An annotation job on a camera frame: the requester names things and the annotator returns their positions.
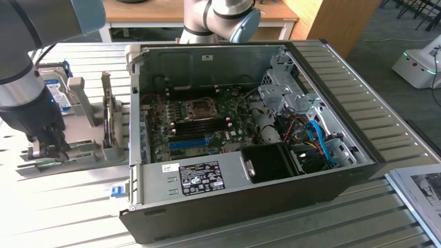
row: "floor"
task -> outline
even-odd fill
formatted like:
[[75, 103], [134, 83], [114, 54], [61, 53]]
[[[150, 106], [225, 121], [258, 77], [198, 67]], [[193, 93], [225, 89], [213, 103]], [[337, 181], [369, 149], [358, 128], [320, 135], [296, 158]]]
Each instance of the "floor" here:
[[[416, 123], [441, 148], [441, 107], [433, 101], [432, 91], [413, 88], [390, 69], [406, 49], [421, 49], [430, 42], [364, 41], [388, 38], [429, 39], [440, 35], [441, 27], [430, 32], [424, 30], [428, 21], [416, 31], [420, 18], [414, 20], [413, 13], [408, 11], [398, 20], [398, 12], [393, 1], [384, 9], [377, 9], [346, 61], [401, 117]], [[434, 94], [441, 101], [441, 89], [436, 89]]]

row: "corrugated metal surface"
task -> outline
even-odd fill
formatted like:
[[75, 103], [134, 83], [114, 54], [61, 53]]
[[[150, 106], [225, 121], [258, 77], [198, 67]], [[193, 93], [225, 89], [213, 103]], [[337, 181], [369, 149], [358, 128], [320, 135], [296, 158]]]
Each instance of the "corrugated metal surface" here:
[[[329, 203], [144, 247], [432, 247], [382, 174], [438, 159], [329, 47], [318, 41], [294, 44], [389, 165]], [[101, 71], [109, 70], [116, 98], [128, 102], [124, 47], [60, 44], [44, 62], [68, 60], [73, 74], [85, 78], [92, 102], [101, 101]], [[0, 149], [9, 149], [13, 140], [0, 137]], [[0, 152], [0, 161], [7, 153]], [[126, 178], [128, 168], [116, 166], [16, 182], [12, 166], [0, 166], [0, 185], [8, 189], [0, 205], [1, 247], [140, 247], [112, 215], [120, 203], [108, 201], [111, 184]]]

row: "table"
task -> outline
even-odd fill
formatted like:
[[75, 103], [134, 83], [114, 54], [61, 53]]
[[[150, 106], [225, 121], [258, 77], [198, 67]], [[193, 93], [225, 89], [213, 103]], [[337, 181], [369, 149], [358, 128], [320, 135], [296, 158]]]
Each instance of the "table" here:
[[[389, 161], [370, 180], [333, 201], [281, 214], [140, 246], [133, 242], [108, 200], [109, 187], [129, 178], [128, 166], [83, 170], [16, 180], [0, 166], [0, 243], [8, 247], [434, 247], [384, 173], [393, 168], [434, 164], [441, 158], [416, 135], [333, 48], [317, 40], [293, 41], [336, 94], [368, 138]], [[85, 78], [91, 102], [100, 102], [101, 71], [111, 71], [116, 98], [129, 106], [126, 44], [59, 44], [43, 63], [68, 60]], [[0, 127], [1, 154], [11, 149]]]
[[[261, 10], [260, 29], [254, 39], [288, 40], [298, 16], [282, 1], [265, 4], [256, 2]], [[105, 26], [100, 29], [103, 43], [111, 43], [111, 28], [134, 27], [184, 27], [184, 0], [148, 0], [140, 4], [124, 4], [116, 0], [104, 0], [107, 14]]]

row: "power supply label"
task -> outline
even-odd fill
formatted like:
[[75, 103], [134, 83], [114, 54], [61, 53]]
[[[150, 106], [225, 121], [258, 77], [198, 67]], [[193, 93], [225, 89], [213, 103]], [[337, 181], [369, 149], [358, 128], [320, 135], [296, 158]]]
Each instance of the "power supply label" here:
[[181, 166], [178, 175], [181, 176], [182, 194], [185, 196], [225, 188], [217, 161]]

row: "wooden table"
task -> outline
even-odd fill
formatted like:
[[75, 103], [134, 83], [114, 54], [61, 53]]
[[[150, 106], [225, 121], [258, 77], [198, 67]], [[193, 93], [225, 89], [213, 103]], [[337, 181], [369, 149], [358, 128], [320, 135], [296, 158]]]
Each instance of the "wooden table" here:
[[[184, 0], [148, 0], [140, 4], [124, 4], [104, 0], [107, 23], [100, 30], [104, 43], [112, 42], [111, 28], [184, 27]], [[282, 1], [256, 3], [261, 21], [253, 39], [288, 40], [298, 16]]]

